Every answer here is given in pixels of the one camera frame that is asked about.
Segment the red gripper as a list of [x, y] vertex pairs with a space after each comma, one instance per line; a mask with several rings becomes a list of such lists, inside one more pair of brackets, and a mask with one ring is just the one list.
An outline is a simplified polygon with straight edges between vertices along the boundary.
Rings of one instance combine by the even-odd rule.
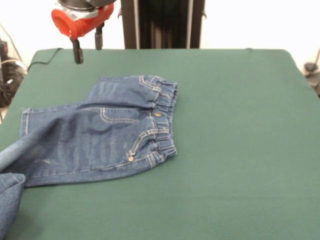
[[51, 18], [59, 32], [71, 39], [74, 61], [83, 63], [83, 52], [77, 38], [83, 37], [95, 29], [95, 49], [103, 48], [103, 27], [114, 11], [114, 4], [108, 4], [93, 10], [75, 10], [56, 3]]

